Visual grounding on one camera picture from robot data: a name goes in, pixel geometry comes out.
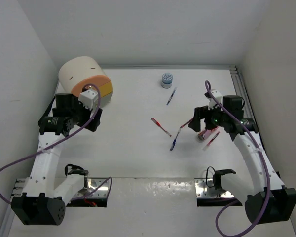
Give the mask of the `pink glue stick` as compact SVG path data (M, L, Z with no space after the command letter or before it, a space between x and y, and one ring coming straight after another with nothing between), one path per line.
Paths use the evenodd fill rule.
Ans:
M214 128L212 130L202 130L200 133L197 135L197 140L200 142L205 141L212 133L216 132L217 128Z

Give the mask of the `yellow drawer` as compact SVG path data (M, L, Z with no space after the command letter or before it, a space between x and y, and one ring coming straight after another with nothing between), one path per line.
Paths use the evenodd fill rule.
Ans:
M112 96L112 94L113 94L113 85L112 85L112 82L109 81L109 82L101 85L99 87L99 91L100 91L101 97Z

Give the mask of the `blue white round jar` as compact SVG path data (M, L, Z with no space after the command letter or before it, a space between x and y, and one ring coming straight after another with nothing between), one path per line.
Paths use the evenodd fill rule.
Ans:
M171 88L173 82L173 75L171 73L164 73L161 77L161 86L163 88Z

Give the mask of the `cream drawer cabinet shell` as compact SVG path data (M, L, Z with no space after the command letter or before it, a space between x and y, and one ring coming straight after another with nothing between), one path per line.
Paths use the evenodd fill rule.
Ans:
M96 75L107 76L93 58L81 56L65 63L59 70L58 77L65 92L71 93L80 81Z

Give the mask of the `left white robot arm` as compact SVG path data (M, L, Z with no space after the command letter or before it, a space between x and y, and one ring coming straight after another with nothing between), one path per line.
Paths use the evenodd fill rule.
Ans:
M86 186L88 171L67 172L65 180L55 186L55 177L65 141L72 137L74 126L96 131L102 109L99 94L89 89L78 96L56 94L47 114L39 121L39 146L31 174L11 208L24 225L60 225L67 204Z

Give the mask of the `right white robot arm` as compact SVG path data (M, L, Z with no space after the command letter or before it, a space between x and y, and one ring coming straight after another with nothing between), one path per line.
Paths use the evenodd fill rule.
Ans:
M201 130L201 120L206 130L222 127L240 151L252 182L244 182L234 170L216 170L212 188L226 190L245 207L251 223L260 216L259 224L289 220L296 204L296 191L288 188L274 171L261 145L259 130L252 118L244 117L244 102L237 95L215 97L205 93L207 106L196 107L189 128Z

